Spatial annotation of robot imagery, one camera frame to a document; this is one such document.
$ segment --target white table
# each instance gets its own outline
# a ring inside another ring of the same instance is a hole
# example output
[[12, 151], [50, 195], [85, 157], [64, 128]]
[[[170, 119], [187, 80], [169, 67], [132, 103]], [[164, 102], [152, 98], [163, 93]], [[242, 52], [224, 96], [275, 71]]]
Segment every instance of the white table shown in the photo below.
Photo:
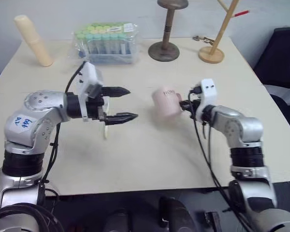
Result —
[[[111, 99], [110, 113], [132, 112], [139, 117], [110, 126], [106, 141], [99, 122], [72, 119], [63, 123], [58, 159], [49, 175], [53, 187], [61, 195], [213, 187], [188, 113], [172, 125], [162, 125], [154, 117], [151, 100], [151, 93], [162, 85], [174, 87], [186, 98], [189, 89], [204, 78], [214, 79], [217, 104], [262, 121], [265, 163], [272, 179], [290, 181], [290, 127], [231, 40], [221, 41], [225, 59], [220, 64], [202, 62], [197, 51], [205, 44], [190, 38], [172, 39], [180, 49], [177, 60], [155, 61], [147, 49], [156, 41], [143, 40], [140, 59], [134, 65], [98, 67], [106, 86], [123, 86], [131, 91], [130, 95]], [[48, 46], [55, 54], [52, 66], [38, 66], [22, 44], [0, 76], [0, 166], [6, 118], [21, 106], [28, 92], [63, 91], [77, 68], [78, 64], [72, 65], [67, 59], [69, 41], [54, 41]], [[232, 180], [230, 152], [224, 136], [216, 131], [212, 133], [212, 154], [215, 173], [226, 186]]]

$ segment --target beige cylinder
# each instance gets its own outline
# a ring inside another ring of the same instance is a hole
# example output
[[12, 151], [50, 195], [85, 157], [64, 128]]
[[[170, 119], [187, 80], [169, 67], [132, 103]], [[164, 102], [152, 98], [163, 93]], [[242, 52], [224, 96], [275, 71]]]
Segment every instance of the beige cylinder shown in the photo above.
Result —
[[50, 66], [53, 60], [46, 50], [39, 34], [36, 32], [33, 22], [26, 15], [16, 16], [14, 22], [25, 42], [34, 52], [39, 63], [45, 67]]

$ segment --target robotic arm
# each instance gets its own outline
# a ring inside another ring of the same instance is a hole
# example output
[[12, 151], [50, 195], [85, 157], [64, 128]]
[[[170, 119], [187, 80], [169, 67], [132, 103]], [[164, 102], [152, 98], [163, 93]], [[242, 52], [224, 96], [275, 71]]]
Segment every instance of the robotic arm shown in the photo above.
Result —
[[[82, 66], [78, 96], [48, 90], [31, 93], [22, 108], [7, 119], [4, 161], [0, 169], [0, 209], [17, 203], [43, 203], [43, 157], [57, 124], [71, 118], [84, 121], [91, 118], [113, 125], [137, 117], [132, 113], [106, 115], [104, 97], [121, 97], [130, 92], [122, 87], [103, 87], [95, 67], [88, 62]], [[32, 221], [31, 216], [25, 214], [2, 217], [0, 232], [12, 228], [39, 231], [38, 225]]]
[[197, 121], [209, 123], [227, 139], [235, 178], [229, 184], [229, 195], [238, 212], [257, 232], [290, 232], [290, 213], [276, 208], [269, 170], [263, 162], [261, 122], [236, 110], [214, 106], [217, 92], [212, 79], [202, 80], [191, 93], [199, 98], [191, 104], [182, 101], [182, 109], [193, 110]]

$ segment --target pink mug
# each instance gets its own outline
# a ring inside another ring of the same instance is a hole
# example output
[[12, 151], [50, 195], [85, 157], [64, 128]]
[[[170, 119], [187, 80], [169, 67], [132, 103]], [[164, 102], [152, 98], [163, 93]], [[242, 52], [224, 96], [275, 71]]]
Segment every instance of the pink mug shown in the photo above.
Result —
[[152, 94], [156, 111], [160, 117], [173, 117], [182, 112], [180, 94], [170, 87], [161, 87]]

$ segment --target dark metal stand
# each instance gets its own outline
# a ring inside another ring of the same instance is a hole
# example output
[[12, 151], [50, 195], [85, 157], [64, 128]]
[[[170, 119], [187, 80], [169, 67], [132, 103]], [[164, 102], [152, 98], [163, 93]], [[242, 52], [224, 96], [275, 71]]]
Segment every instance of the dark metal stand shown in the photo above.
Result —
[[169, 42], [175, 10], [184, 9], [188, 6], [187, 0], [158, 0], [158, 5], [168, 9], [162, 42], [150, 46], [148, 54], [157, 61], [168, 62], [179, 56], [178, 47]]

